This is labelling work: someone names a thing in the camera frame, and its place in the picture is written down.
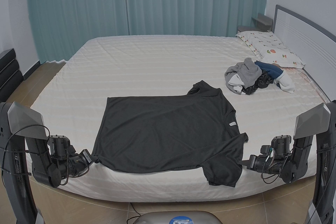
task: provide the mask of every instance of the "black garment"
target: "black garment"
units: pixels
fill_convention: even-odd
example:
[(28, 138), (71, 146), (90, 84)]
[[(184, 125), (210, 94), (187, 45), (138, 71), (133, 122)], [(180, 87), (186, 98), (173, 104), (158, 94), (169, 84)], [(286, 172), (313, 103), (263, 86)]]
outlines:
[(222, 90), (200, 81), (183, 96), (108, 98), (92, 154), (126, 173), (202, 167), (209, 184), (235, 187), (246, 139)]
[(246, 95), (251, 95), (254, 93), (258, 88), (266, 88), (269, 84), (273, 83), (273, 78), (266, 72), (263, 71), (261, 76), (255, 81), (253, 86), (247, 87), (242, 89), (242, 92), (245, 92)]

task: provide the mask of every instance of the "tiled floor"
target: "tiled floor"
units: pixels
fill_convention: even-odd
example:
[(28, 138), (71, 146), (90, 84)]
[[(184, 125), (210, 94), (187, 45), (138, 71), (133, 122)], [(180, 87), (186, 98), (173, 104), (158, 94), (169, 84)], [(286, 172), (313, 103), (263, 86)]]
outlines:
[[(9, 97), (30, 107), (40, 92), (57, 74), (64, 63), (45, 63), (24, 81)], [(136, 216), (132, 207), (124, 202), (94, 200), (61, 189), (52, 189), (30, 178), (37, 207), (46, 224), (92, 223), (125, 224)], [(313, 197), (315, 178), (299, 180), (254, 196), (217, 202), (134, 203), (140, 213), (154, 211), (202, 210), (212, 212), (223, 223), (290, 224), (303, 223), (309, 201)], [(15, 216), (6, 190), (0, 183), (1, 223), (15, 223)]]

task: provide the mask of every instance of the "headboard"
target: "headboard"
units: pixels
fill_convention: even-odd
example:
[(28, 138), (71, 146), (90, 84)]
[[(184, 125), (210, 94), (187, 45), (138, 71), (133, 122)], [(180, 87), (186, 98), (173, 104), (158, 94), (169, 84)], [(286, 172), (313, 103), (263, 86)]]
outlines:
[(280, 5), (273, 33), (305, 63), (304, 70), (330, 100), (336, 99), (336, 36)]

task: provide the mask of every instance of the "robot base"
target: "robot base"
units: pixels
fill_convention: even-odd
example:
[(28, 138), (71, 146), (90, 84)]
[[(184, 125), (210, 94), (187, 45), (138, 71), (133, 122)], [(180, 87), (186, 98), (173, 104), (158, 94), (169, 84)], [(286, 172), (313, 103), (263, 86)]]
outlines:
[(213, 214), (204, 211), (152, 212), (139, 217), (134, 224), (222, 224)]

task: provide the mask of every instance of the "pillowcase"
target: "pillowcase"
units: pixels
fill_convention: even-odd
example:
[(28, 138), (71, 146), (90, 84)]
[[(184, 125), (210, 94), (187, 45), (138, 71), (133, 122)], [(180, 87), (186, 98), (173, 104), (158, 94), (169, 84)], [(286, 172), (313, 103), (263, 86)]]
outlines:
[(238, 33), (236, 36), (250, 47), (261, 62), (276, 64), (280, 67), (299, 69), (304, 67), (302, 60), (285, 47), (272, 32), (246, 31)]

